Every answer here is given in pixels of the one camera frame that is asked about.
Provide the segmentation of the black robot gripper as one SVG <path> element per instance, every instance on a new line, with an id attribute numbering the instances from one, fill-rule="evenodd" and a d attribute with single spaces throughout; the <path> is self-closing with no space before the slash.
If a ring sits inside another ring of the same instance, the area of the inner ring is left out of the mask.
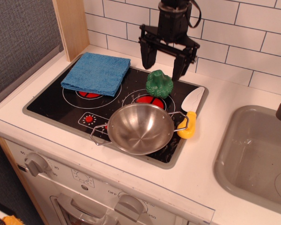
<path id="1" fill-rule="evenodd" d="M 172 80 L 178 81 L 190 63 L 195 62 L 200 45 L 190 39 L 187 32 L 189 28 L 197 27 L 200 21 L 191 24 L 192 7 L 200 8 L 194 0 L 162 0 L 158 4 L 158 26 L 140 26 L 139 43 L 145 69 L 155 64 L 157 51 L 162 51 L 176 57 Z"/>

